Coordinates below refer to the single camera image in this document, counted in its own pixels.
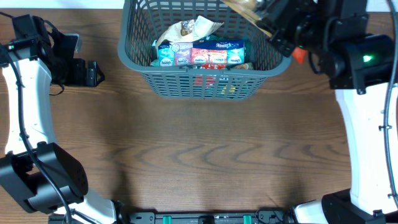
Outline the orange pasta packet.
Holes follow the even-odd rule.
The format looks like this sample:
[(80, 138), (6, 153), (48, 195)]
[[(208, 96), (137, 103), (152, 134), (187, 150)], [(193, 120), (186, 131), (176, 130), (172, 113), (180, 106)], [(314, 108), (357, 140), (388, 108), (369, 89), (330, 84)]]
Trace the orange pasta packet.
[[(259, 1), (264, 0), (223, 0), (223, 2), (229, 6), (232, 10), (240, 14), (250, 23), (258, 28), (256, 22), (260, 19), (260, 17), (256, 14), (256, 5)], [(268, 38), (271, 37), (271, 33), (265, 31), (264, 29), (258, 28), (263, 33), (265, 33)], [(298, 47), (294, 49), (292, 52), (293, 58), (298, 61), (299, 64), (303, 64), (304, 58), (307, 54), (306, 50), (299, 50)]]

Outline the Kleenex tissue multipack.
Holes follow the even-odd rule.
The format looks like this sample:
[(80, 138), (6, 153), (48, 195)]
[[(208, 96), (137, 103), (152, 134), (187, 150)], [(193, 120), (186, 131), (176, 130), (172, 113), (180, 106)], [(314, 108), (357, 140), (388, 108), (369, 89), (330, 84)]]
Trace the Kleenex tissue multipack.
[(245, 60), (243, 40), (200, 40), (199, 42), (164, 42), (157, 48), (160, 67), (204, 64), (235, 65)]

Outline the beige brown snack bag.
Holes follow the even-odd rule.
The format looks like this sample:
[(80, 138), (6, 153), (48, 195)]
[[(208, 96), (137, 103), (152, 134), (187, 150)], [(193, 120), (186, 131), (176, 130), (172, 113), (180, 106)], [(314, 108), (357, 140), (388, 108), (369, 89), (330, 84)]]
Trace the beige brown snack bag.
[(196, 19), (177, 22), (171, 25), (158, 38), (155, 47), (158, 48), (164, 41), (177, 43), (195, 42), (203, 37), (211, 35), (223, 24), (223, 22), (213, 22), (203, 16), (198, 16)]

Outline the green coffee mix bag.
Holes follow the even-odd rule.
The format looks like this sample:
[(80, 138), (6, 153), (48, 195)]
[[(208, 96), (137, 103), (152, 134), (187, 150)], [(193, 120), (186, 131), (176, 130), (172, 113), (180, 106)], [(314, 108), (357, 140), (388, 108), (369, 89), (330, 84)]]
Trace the green coffee mix bag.
[(193, 43), (191, 63), (199, 69), (233, 69), (236, 65), (250, 62), (251, 47), (248, 40), (210, 35)]

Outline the green lid jar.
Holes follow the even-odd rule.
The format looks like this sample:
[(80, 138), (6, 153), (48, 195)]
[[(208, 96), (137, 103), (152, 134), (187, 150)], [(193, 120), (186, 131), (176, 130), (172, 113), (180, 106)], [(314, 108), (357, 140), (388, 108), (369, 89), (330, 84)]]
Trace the green lid jar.
[(236, 65), (236, 66), (233, 67), (233, 69), (238, 69), (238, 70), (253, 70), (253, 69), (254, 69), (254, 66), (253, 66), (253, 64), (252, 64), (251, 62), (249, 62), (249, 63), (244, 63), (244, 64), (241, 64), (241, 65)]

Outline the mint green wipes packet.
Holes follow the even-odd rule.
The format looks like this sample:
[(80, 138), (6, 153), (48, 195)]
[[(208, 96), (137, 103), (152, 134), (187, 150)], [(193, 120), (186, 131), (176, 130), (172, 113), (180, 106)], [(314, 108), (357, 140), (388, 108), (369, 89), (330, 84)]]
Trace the mint green wipes packet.
[(159, 67), (160, 62), (159, 62), (159, 50), (156, 47), (157, 40), (153, 41), (152, 43), (152, 54), (154, 56), (154, 60), (150, 63), (151, 67)]

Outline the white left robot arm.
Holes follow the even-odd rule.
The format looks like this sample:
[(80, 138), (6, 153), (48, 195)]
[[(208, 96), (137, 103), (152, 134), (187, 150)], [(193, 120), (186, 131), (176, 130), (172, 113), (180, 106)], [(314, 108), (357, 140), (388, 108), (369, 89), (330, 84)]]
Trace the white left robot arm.
[(58, 145), (50, 106), (51, 86), (96, 87), (103, 72), (74, 56), (79, 35), (30, 14), (11, 21), (15, 38), (1, 46), (10, 121), (1, 186), (25, 212), (52, 223), (120, 223), (119, 207), (89, 188), (82, 164)]

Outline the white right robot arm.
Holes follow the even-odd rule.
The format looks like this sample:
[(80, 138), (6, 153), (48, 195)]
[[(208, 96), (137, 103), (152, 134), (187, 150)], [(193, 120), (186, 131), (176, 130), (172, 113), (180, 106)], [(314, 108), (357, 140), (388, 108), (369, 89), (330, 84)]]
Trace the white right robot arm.
[(366, 1), (256, 1), (256, 25), (285, 56), (328, 77), (349, 147), (351, 187), (293, 208), (296, 223), (397, 220), (397, 37), (368, 34)]

